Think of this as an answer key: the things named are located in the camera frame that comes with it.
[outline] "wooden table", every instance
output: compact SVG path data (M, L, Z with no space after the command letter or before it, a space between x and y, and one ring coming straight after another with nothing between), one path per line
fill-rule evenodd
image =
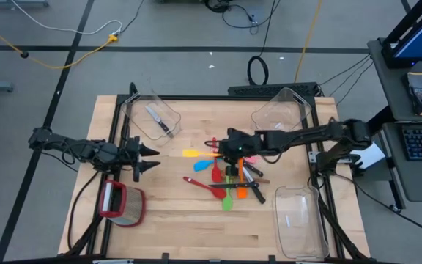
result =
M107 139L115 108L116 96L99 96L89 129L88 139ZM145 158L160 161L157 166L134 183L131 172L122 172L120 181L145 191L147 212L144 222L133 228L112 225L108 257L115 258L161 258L168 252L171 259L193 260L267 260L275 255L276 260L288 260L278 249L275 231L274 196L280 186L305 186L309 177L307 153L304 146L293 147L274 165L260 161L256 167L265 173L270 184L261 184L267 202L260 205L249 191L248 198L234 198L234 207L229 212L221 210L221 201L211 193L189 183L182 177L189 176L203 183L211 183L210 169L194 172L194 158L182 158L182 149L193 148L209 151L205 140L226 137L226 129L251 132L251 113L265 104L262 101L191 101L169 100L167 104L182 115L182 130L163 147L154 146L134 125L131 135L139 135L145 145L160 151L159 156ZM333 98L316 98L320 124L331 117L337 118ZM122 114L119 125L122 125ZM120 127L117 129L119 139ZM325 142L325 149L334 142ZM341 175L350 177L347 165L338 165ZM90 164L82 164L73 191L73 199L84 183L94 174ZM92 220L100 177L83 193L74 214L73 241L76 241ZM341 227L362 253L369 255L363 222L358 207L355 187L339 177L331 177L333 196ZM67 223L59 246L59 252L67 251ZM95 252L100 251L103 234L100 225ZM329 247L336 256L333 234L326 224Z

